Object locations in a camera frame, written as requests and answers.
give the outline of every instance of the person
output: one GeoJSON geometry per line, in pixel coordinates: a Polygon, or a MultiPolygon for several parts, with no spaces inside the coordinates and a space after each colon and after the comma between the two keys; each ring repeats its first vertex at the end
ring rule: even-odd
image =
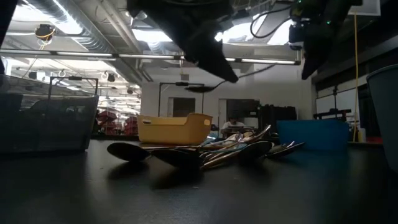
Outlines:
{"type": "Polygon", "coordinates": [[[229,118],[229,121],[226,122],[221,128],[222,135],[226,136],[231,130],[231,128],[243,128],[244,123],[239,122],[237,118],[229,118]]]}

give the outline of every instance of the dark tabletop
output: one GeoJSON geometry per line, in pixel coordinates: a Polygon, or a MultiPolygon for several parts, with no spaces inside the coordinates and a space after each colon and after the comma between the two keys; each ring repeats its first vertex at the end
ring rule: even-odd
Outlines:
{"type": "Polygon", "coordinates": [[[79,154],[0,161],[0,223],[398,223],[398,180],[380,149],[297,151],[260,166],[187,174],[79,154]]]}

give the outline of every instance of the desk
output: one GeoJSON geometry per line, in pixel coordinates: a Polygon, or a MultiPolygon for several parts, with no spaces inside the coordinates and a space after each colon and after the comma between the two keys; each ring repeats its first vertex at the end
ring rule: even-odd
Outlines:
{"type": "Polygon", "coordinates": [[[110,142],[1,160],[1,223],[398,223],[398,180],[380,149],[187,175],[156,158],[129,165],[106,152],[110,142]]]}

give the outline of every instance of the gray trash can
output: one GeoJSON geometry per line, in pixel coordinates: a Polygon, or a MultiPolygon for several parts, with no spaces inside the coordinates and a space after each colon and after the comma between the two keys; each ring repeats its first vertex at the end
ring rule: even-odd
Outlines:
{"type": "Polygon", "coordinates": [[[391,65],[367,77],[377,121],[383,139],[384,153],[392,170],[398,172],[398,65],[391,65]]]}

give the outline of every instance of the yellow plastic bin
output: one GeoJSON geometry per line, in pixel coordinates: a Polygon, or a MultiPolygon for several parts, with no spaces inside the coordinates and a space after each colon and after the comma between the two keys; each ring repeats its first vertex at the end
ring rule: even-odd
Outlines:
{"type": "Polygon", "coordinates": [[[198,145],[210,133],[213,117],[191,113],[186,118],[158,118],[138,116],[138,135],[141,142],[198,145]]]}

